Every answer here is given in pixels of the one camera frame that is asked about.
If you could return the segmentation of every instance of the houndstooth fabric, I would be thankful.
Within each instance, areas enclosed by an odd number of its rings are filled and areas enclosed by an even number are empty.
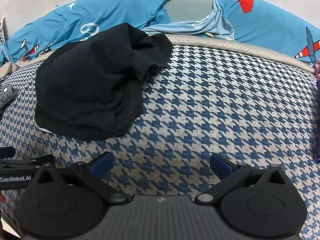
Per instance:
[[[318,103],[315,77],[287,65],[217,49],[173,46],[168,66],[144,86],[144,111],[122,137],[89,143],[42,133],[35,126],[35,73],[41,63],[6,81],[18,91],[3,112],[0,146],[16,158],[53,154],[60,167],[109,150],[110,185],[133,194],[193,194],[217,183],[211,153],[255,168],[279,163],[308,208],[300,236],[320,239],[319,163],[312,160]],[[13,215],[22,191],[6,191],[2,216]]]

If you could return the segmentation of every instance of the silver bolt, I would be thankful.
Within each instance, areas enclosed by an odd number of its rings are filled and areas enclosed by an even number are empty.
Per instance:
[[[200,194],[198,195],[198,200],[204,203],[209,203],[210,201],[213,200],[213,196],[210,194]]]
[[[122,194],[113,194],[110,198],[111,201],[113,202],[122,202],[126,199],[125,195],[122,195]]]

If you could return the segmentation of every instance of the blue fabric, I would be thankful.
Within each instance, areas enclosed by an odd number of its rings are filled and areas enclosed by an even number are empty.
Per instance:
[[[240,1],[244,10],[238,0],[218,0],[224,18],[235,30],[236,41],[272,49],[308,63],[317,61],[320,56],[320,50],[316,50],[320,40],[318,28],[263,0]],[[248,11],[252,1],[252,10]],[[299,53],[303,49],[306,56],[301,57]]]
[[[200,21],[175,22],[169,24],[156,24],[142,29],[147,34],[206,34],[209,37],[234,41],[234,29],[222,15],[218,0],[213,0],[211,13]]]
[[[169,23],[163,5],[167,0],[76,0],[25,25],[0,46],[4,59],[33,59],[45,50],[54,50],[72,41],[86,40],[99,31],[128,22],[142,29]]]

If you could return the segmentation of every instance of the crumpled black fabric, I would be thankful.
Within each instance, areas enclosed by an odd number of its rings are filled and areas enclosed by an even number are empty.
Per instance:
[[[125,134],[142,114],[142,83],[171,52],[164,34],[129,24],[65,44],[36,72],[36,124],[83,141]]]

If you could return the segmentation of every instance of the mattress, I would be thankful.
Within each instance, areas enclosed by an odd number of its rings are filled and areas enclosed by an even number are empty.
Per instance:
[[[84,142],[41,132],[34,121],[35,76],[42,62],[5,81],[18,92],[0,120],[0,146],[16,159],[53,154],[59,167],[111,151],[116,165],[106,182],[128,194],[176,195],[218,182],[211,153],[255,168],[279,163],[308,208],[300,236],[318,239],[319,163],[316,78],[303,69],[238,52],[174,43],[167,67],[143,88],[143,115],[119,138]],[[21,190],[5,191],[2,217],[21,234],[15,218]]]

